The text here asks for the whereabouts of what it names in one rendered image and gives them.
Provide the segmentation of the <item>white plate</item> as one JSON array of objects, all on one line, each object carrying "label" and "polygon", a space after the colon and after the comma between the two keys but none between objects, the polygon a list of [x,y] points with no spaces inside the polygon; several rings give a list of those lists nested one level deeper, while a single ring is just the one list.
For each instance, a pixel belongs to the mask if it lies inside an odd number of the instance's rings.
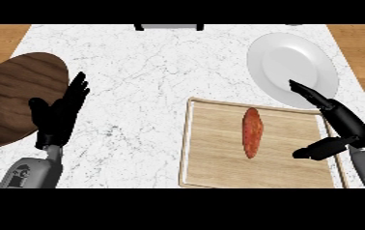
[{"label": "white plate", "polygon": [[291,91],[290,80],[329,99],[338,92],[340,79],[332,61],[319,46],[297,35],[272,33],[260,36],[248,48],[247,67],[266,94],[292,107],[315,108]]}]

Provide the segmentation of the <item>pale wooden tray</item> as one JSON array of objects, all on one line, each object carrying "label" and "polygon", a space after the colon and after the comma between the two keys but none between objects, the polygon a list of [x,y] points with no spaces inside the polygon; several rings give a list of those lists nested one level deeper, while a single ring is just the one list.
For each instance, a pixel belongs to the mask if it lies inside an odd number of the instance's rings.
[{"label": "pale wooden tray", "polygon": [[292,158],[297,149],[331,136],[321,113],[257,106],[263,135],[250,157],[242,119],[251,106],[190,98],[186,103],[179,185],[182,187],[347,187],[340,158]]}]

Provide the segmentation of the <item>grey appliance with black legs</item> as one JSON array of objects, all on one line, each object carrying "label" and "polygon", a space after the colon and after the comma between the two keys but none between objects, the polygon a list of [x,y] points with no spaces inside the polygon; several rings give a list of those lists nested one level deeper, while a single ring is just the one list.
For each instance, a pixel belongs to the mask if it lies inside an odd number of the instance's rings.
[{"label": "grey appliance with black legs", "polygon": [[204,30],[204,24],[134,24],[136,31],[146,29],[193,29],[195,31]]}]

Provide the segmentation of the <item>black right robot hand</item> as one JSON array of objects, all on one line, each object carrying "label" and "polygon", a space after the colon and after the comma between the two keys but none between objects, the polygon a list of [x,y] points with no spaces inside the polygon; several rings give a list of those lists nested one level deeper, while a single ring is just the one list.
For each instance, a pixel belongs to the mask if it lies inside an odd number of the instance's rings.
[{"label": "black right robot hand", "polygon": [[326,137],[300,148],[292,153],[292,158],[310,158],[322,160],[346,150],[346,145],[355,149],[365,148],[365,123],[334,99],[326,99],[313,89],[301,83],[290,80],[291,91],[298,93],[316,106],[322,117],[335,130],[338,137]]}]

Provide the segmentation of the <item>orange sweet potato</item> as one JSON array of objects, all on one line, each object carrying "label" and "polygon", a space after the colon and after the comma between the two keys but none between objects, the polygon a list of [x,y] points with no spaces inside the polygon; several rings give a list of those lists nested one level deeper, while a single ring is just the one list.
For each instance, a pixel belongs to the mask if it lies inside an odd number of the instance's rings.
[{"label": "orange sweet potato", "polygon": [[258,110],[250,107],[242,118],[242,147],[247,158],[253,158],[260,148],[263,121]]}]

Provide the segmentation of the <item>dark brown wooden board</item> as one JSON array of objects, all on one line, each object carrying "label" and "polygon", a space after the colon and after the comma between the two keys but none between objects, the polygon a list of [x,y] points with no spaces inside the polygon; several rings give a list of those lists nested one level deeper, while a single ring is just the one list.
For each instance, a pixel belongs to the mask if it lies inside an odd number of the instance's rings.
[{"label": "dark brown wooden board", "polygon": [[25,53],[0,63],[0,147],[35,131],[28,100],[57,100],[68,86],[62,59],[47,52]]}]

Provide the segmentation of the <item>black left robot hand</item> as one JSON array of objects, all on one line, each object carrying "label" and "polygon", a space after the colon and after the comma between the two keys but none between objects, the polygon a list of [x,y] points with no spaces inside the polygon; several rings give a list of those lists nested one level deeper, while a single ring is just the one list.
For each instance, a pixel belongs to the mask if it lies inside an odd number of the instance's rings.
[{"label": "black left robot hand", "polygon": [[38,128],[35,148],[43,150],[47,146],[63,146],[68,142],[77,114],[86,97],[90,93],[86,74],[80,72],[74,77],[63,96],[47,104],[40,98],[28,100],[32,124]]}]

